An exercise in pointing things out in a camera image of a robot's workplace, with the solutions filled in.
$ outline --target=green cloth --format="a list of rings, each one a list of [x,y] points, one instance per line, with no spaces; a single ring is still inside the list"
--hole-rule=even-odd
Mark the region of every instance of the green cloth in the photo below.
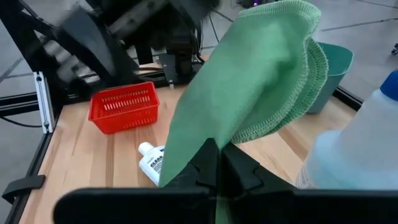
[[[160,186],[207,138],[219,148],[271,134],[303,115],[326,82],[328,65],[311,38],[320,11],[285,0],[239,13],[179,100],[165,147]],[[218,221],[223,207],[218,206]]]

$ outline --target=teal bucket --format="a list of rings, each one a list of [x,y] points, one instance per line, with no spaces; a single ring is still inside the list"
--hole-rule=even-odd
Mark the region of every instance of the teal bucket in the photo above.
[[[354,53],[347,48],[320,42],[318,44],[325,52],[328,59],[329,72],[328,80],[323,86],[318,98],[307,111],[307,113],[312,114],[320,113],[322,111],[333,92],[337,89],[340,81],[348,72],[354,59]]]

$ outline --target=red plastic basket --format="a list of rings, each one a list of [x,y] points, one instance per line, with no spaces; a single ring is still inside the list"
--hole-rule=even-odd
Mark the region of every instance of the red plastic basket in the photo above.
[[[95,93],[88,119],[111,134],[156,122],[158,107],[155,86],[146,82]]]

